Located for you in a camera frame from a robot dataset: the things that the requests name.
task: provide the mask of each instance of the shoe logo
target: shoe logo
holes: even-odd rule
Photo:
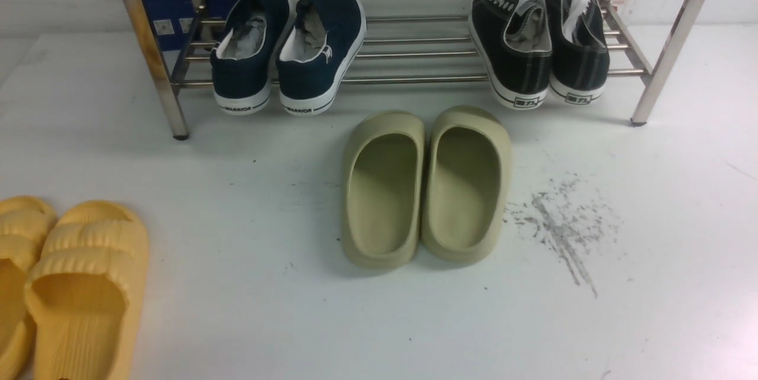
[[[230,111],[230,112],[247,112],[247,111],[251,111],[252,107],[244,107],[244,108],[221,107],[221,109],[225,111]]]
[[[285,108],[287,108],[287,111],[296,112],[298,114],[306,114],[313,111],[311,108],[303,108],[302,110],[298,110],[298,108],[290,108],[290,107],[285,107]]]
[[[541,102],[539,99],[521,99],[517,97],[513,102],[513,106],[517,108],[533,108],[537,107],[539,102]]]
[[[592,96],[566,95],[566,103],[571,103],[572,105],[589,105],[590,102],[592,102]]]
[[[327,63],[329,63],[329,61],[332,59],[332,56],[333,56],[333,53],[331,51],[331,47],[330,46],[324,46],[324,51],[322,51],[322,53],[324,53],[324,56],[326,56],[326,58],[327,58]]]

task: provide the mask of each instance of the beige slipper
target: beige slipper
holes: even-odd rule
[[[342,245],[354,264],[395,269],[419,241],[424,123],[389,111],[355,127],[345,148]]]
[[[441,259],[474,263],[500,235],[511,175],[508,132],[487,111],[444,111],[431,135],[422,240]]]
[[[88,201],[60,218],[29,272],[35,380],[128,380],[149,261],[142,221]]]
[[[55,210],[35,197],[0,201],[0,380],[13,380],[32,349],[35,324],[24,305],[27,272],[55,224]]]

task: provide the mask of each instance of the black sneaker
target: black sneaker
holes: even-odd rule
[[[216,102],[231,115],[265,108],[271,94],[268,65],[281,44],[292,11],[290,0],[238,0],[211,51]]]
[[[496,99],[532,110],[547,96],[552,44],[544,0],[474,0],[468,29]]]
[[[596,100],[606,87],[610,56],[598,0],[546,0],[553,38],[550,87],[574,105]]]
[[[295,27],[277,56],[284,108],[298,116],[331,107],[347,68],[366,36],[359,0],[300,0]]]

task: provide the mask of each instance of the shoe rack leg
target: shoe rack leg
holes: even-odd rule
[[[155,32],[150,26],[147,12],[144,10],[143,0],[124,0],[124,5],[131,19],[137,42],[140,43],[144,61],[147,63],[150,75],[152,75],[152,80],[155,83],[155,89],[158,91],[160,104],[163,105],[163,111],[168,119],[168,126],[174,133],[174,139],[186,140],[190,136],[190,132],[187,129],[184,113],[182,113],[182,108],[176,97],[178,96],[178,89],[174,91],[171,81],[169,81],[168,68],[158,46]]]
[[[660,96],[666,80],[671,75],[674,63],[679,58],[679,53],[682,52],[682,47],[684,47],[685,41],[687,41],[687,37],[690,35],[695,20],[698,19],[698,14],[701,12],[705,1],[685,0],[682,9],[679,10],[679,15],[676,17],[671,33],[669,33],[669,38],[666,40],[666,45],[663,46],[663,51],[661,51],[658,62],[656,62],[656,66],[653,68],[650,83],[642,93],[642,97],[639,103],[637,103],[637,108],[634,110],[634,115],[631,117],[631,124],[634,127],[647,124],[647,118],[650,117],[650,113],[658,101],[658,96]]]

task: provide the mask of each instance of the metal rod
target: metal rod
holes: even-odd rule
[[[409,24],[420,22],[462,22],[468,16],[385,16],[384,18],[367,18],[369,24]]]
[[[216,41],[192,41],[190,46],[196,49],[212,49],[216,45]]]
[[[606,10],[609,12],[606,14],[606,23],[612,29],[618,30],[618,42],[625,44],[628,49],[631,49],[626,53],[629,62],[631,62],[633,67],[644,69],[646,75],[650,75],[653,72],[652,65],[647,61],[645,54],[642,53],[642,49],[637,45],[637,42],[634,41],[634,38],[629,34],[629,29],[627,29],[626,25],[621,20],[621,17],[618,16],[614,6],[610,5],[609,1],[603,1],[603,3],[606,5]]]
[[[205,0],[192,0],[192,5],[195,8],[195,13],[198,16],[200,16],[200,18],[207,18],[208,10],[205,7]],[[203,41],[213,40],[213,34],[211,33],[210,28],[201,27],[200,40],[203,40]]]
[[[171,72],[171,82],[177,83],[184,80],[187,75],[187,70],[190,69],[187,58],[195,53],[195,46],[192,45],[192,41],[195,40],[197,35],[198,24],[200,24],[200,16],[195,16],[192,19],[192,24],[189,25],[189,32],[187,32],[187,40],[182,44],[182,48],[179,51],[179,56],[176,57],[176,64],[174,70]]]
[[[470,43],[471,37],[439,37],[439,38],[366,38],[364,46],[400,45],[400,44],[457,44]]]
[[[667,38],[658,62],[656,62],[656,66],[653,68],[650,83],[642,93],[642,97],[639,103],[637,103],[637,108],[634,110],[634,115],[631,117],[631,124],[633,126],[644,125],[647,123],[647,119],[650,118],[650,113],[653,111],[653,107],[655,107],[669,75],[671,75],[676,59],[679,58],[679,54],[685,46],[687,37],[690,35],[695,20],[698,19],[698,14],[701,12],[705,1],[685,0],[682,9],[679,10],[679,15],[674,20],[669,38]]]
[[[184,113],[182,113],[179,100],[176,98],[178,92],[174,92],[171,87],[168,68],[158,46],[155,31],[147,17],[147,12],[144,10],[143,0],[124,0],[124,6],[127,8],[137,42],[143,52],[144,61],[147,63],[150,75],[155,83],[160,104],[163,106],[166,119],[168,119],[168,126],[171,127],[175,139],[185,140],[190,136],[190,132],[187,129],[187,122],[184,121]]]
[[[476,50],[456,50],[456,51],[397,51],[396,53],[358,53],[355,55],[359,59],[418,59],[418,58],[460,58],[479,56]],[[195,54],[195,56],[186,56],[187,62],[208,62],[209,56],[204,54]]]
[[[639,77],[644,75],[641,69],[617,69],[610,70],[608,73],[611,77]],[[345,84],[423,84],[423,83],[470,83],[474,81],[487,81],[489,78],[485,73],[472,73],[472,75],[438,75],[438,76],[419,76],[419,77],[348,77],[342,80]],[[179,88],[207,88],[213,86],[211,80],[184,80],[175,83]]]
[[[425,22],[463,22],[468,16],[385,16],[379,18],[367,18],[369,24],[409,24]],[[222,27],[226,23],[224,19],[202,19],[201,24],[208,27]]]

